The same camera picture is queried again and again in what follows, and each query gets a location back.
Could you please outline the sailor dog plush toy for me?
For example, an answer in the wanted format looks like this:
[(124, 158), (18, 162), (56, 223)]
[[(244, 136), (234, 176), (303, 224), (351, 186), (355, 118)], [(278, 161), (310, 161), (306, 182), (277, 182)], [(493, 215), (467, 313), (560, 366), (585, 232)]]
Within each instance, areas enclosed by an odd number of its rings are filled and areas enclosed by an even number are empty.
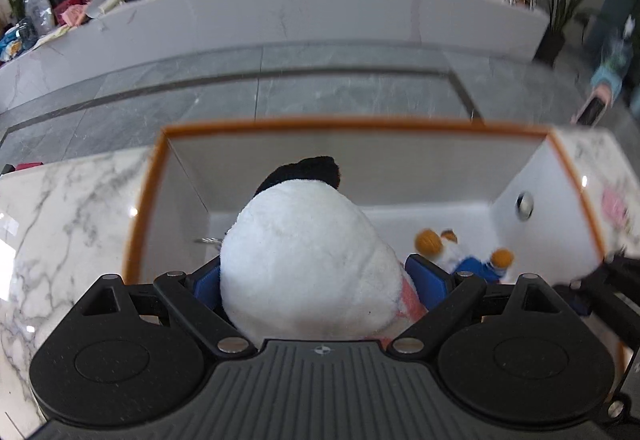
[(453, 230), (422, 230), (416, 234), (414, 248), (447, 274), (471, 272), (490, 284), (500, 283), (514, 262), (514, 253), (506, 248), (494, 250), (486, 260), (478, 259), (459, 243)]

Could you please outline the white plush penguin toy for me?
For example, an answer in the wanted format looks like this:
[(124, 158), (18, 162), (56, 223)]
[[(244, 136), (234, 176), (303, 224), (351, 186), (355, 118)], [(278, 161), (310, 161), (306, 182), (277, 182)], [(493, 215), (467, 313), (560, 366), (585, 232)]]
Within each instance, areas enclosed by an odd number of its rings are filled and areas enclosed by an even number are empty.
[(331, 156), (277, 167), (224, 235), (222, 306), (254, 346), (388, 344), (426, 316), (406, 268), (340, 183)]

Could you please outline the large orange cardboard box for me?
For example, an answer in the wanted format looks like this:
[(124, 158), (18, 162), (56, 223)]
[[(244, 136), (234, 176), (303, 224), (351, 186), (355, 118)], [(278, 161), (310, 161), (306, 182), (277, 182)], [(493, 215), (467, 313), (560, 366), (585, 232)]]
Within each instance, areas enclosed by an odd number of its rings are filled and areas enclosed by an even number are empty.
[[(195, 122), (160, 132), (122, 265), (129, 284), (191, 272), (278, 166), (331, 156), (341, 191), (405, 257), (423, 229), (450, 229), (472, 255), (514, 252), (512, 275), (549, 284), (589, 274), (618, 249), (639, 250), (639, 183), (605, 130), (420, 118)], [(611, 187), (628, 209), (601, 209)]]

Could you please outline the potted plant right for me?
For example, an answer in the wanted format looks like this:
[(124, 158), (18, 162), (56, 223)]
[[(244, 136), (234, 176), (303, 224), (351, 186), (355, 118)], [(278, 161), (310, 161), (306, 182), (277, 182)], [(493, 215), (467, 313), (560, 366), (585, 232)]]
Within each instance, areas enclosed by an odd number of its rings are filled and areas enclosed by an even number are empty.
[(564, 48), (566, 41), (564, 30), (571, 23), (582, 26), (582, 31), (599, 12), (591, 6), (585, 6), (587, 0), (544, 0), (549, 14), (549, 25), (544, 32), (534, 59), (548, 67), (553, 67)]

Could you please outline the white marble tv cabinet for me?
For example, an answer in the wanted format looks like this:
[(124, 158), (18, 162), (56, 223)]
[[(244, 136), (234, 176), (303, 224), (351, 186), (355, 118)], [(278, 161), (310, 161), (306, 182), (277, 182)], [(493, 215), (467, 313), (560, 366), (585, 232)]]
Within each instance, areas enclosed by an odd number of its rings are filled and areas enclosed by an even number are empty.
[(141, 0), (3, 65), (1, 108), (156, 60), (265, 44), (411, 43), (529, 60), (548, 23), (506, 0)]

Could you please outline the pink keychain card package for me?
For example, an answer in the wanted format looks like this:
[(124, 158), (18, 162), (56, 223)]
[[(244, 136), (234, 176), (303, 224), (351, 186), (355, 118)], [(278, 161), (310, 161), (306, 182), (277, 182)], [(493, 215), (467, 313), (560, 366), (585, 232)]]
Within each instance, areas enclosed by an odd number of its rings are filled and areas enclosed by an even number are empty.
[(601, 209), (609, 223), (615, 227), (625, 227), (628, 220), (626, 201), (615, 189), (605, 187), (601, 198)]

